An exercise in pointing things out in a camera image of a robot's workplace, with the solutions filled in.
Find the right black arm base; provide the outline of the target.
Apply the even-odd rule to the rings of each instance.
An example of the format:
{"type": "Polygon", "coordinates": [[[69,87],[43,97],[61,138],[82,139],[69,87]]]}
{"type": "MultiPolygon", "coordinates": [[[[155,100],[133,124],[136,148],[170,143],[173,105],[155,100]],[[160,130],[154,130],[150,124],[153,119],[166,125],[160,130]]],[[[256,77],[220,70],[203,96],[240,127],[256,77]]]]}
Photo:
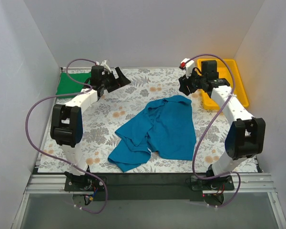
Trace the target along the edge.
{"type": "Polygon", "coordinates": [[[232,191],[235,188],[232,176],[205,180],[197,178],[194,174],[185,173],[184,179],[192,191],[232,191]]]}

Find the blue t shirt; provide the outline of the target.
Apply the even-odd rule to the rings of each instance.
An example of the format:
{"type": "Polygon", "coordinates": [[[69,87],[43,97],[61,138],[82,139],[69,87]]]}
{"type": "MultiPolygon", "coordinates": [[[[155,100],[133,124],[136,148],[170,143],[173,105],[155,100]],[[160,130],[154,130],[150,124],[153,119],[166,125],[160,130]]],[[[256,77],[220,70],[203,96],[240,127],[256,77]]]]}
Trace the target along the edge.
{"type": "Polygon", "coordinates": [[[122,172],[147,163],[153,152],[163,159],[191,161],[196,135],[192,101],[181,95],[149,102],[115,131],[121,139],[108,161],[122,172]]]}

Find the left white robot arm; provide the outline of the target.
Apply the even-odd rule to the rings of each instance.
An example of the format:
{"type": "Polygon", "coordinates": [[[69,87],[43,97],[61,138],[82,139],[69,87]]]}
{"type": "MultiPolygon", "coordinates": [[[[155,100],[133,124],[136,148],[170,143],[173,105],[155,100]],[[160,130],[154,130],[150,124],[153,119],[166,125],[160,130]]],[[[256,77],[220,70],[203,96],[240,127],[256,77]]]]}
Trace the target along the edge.
{"type": "Polygon", "coordinates": [[[110,93],[131,83],[119,67],[115,68],[115,72],[117,77],[105,63],[92,66],[90,77],[83,83],[80,94],[65,104],[56,104],[52,110],[50,136],[61,146],[66,160],[71,163],[69,173],[77,176],[75,185],[82,191],[92,185],[92,179],[84,174],[88,165],[81,146],[82,114],[103,96],[104,91],[110,93]]]}

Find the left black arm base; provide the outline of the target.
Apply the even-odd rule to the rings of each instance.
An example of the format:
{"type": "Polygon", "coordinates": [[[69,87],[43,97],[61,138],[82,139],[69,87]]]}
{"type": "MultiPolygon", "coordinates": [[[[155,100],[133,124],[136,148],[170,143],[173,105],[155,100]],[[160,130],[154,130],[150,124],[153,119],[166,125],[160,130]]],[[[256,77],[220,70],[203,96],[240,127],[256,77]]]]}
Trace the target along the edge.
{"type": "Polygon", "coordinates": [[[64,175],[66,176],[65,191],[104,191],[104,184],[107,183],[107,177],[100,177],[103,181],[101,182],[87,174],[78,176],[65,171],[64,175]]]}

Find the yellow plastic bin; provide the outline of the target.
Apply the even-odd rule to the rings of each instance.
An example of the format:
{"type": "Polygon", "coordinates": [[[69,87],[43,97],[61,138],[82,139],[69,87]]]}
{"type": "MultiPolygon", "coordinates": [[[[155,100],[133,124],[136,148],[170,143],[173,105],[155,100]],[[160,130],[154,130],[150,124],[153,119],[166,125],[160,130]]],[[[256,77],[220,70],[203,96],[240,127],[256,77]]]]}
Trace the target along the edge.
{"type": "MultiPolygon", "coordinates": [[[[208,60],[215,60],[217,62],[217,71],[219,72],[219,78],[225,78],[230,83],[230,86],[233,87],[233,80],[231,74],[221,60],[211,57],[207,59],[199,58],[195,61],[196,66],[199,69],[201,69],[202,67],[201,62],[208,60]]],[[[249,106],[249,101],[245,93],[245,89],[243,86],[240,73],[238,71],[236,61],[234,59],[224,59],[224,61],[226,62],[226,64],[228,65],[234,76],[234,80],[236,83],[234,94],[237,96],[239,102],[243,105],[243,107],[247,108],[249,106]]],[[[203,101],[203,107],[205,110],[219,110],[219,106],[207,95],[207,93],[203,92],[202,90],[201,90],[201,96],[203,101]]]]}

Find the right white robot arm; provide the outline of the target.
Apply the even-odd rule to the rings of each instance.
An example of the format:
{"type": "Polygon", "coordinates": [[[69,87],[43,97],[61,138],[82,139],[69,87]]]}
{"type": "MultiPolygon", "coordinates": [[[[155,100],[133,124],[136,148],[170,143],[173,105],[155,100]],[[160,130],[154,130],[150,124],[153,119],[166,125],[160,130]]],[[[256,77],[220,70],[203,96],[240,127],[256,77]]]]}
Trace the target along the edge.
{"type": "Polygon", "coordinates": [[[249,113],[237,99],[235,83],[219,77],[217,62],[207,60],[197,68],[193,59],[185,58],[180,63],[185,75],[179,78],[180,92],[192,94],[203,90],[220,108],[229,122],[230,129],[225,139],[225,152],[206,172],[206,183],[210,189],[218,189],[242,162],[262,153],[266,123],[249,113]]]}

